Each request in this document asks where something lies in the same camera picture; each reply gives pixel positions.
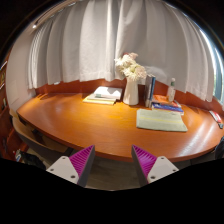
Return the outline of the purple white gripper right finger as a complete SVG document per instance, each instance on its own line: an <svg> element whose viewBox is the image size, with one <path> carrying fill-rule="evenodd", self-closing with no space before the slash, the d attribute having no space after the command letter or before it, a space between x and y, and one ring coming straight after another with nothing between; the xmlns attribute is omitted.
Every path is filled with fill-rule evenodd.
<svg viewBox="0 0 224 224"><path fill-rule="evenodd" d="M136 145L132 146L131 155L141 186L178 171L178 168L165 156L156 157Z"/></svg>

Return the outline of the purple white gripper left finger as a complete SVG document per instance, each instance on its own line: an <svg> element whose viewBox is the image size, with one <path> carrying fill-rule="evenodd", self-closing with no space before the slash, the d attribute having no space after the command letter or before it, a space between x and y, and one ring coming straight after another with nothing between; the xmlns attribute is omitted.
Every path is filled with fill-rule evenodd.
<svg viewBox="0 0 224 224"><path fill-rule="evenodd" d="M85 187L94 158L95 146L91 145L70 157L61 156L47 171L81 187Z"/></svg>

